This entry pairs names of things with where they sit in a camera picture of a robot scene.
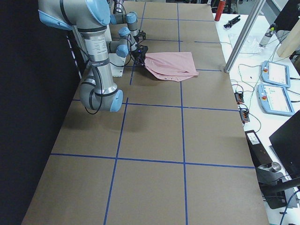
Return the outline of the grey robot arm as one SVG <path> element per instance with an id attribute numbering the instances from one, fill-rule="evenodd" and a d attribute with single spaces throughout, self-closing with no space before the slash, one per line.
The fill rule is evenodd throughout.
<path id="1" fill-rule="evenodd" d="M 62 30 L 76 26 L 81 34 L 90 70 L 80 84 L 80 101 L 86 111 L 117 112 L 122 105 L 123 92 L 113 81 L 109 54 L 130 56 L 133 63 L 144 66 L 148 47 L 140 44 L 146 39 L 138 29 L 137 13 L 126 12 L 122 1 L 115 7 L 120 12 L 110 12 L 106 0 L 40 0 L 40 21 Z"/>
<path id="2" fill-rule="evenodd" d="M 139 37 L 144 38 L 144 32 L 140 32 L 137 24 L 137 13 L 126 12 L 123 0 L 114 0 L 113 13 L 110 15 L 111 24 L 127 24 L 136 43 L 139 43 Z"/>

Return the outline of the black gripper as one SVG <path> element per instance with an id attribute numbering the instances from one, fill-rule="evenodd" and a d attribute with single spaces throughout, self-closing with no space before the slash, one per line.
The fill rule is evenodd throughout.
<path id="1" fill-rule="evenodd" d="M 131 52 L 135 60 L 135 67 L 145 66 L 145 57 L 148 51 L 148 46 L 138 45 L 137 48 Z"/>
<path id="2" fill-rule="evenodd" d="M 139 47 L 140 46 L 140 39 L 139 39 L 139 37 L 134 37 L 134 40 L 135 40 L 135 42 L 134 42 L 133 46 L 134 47 Z"/>

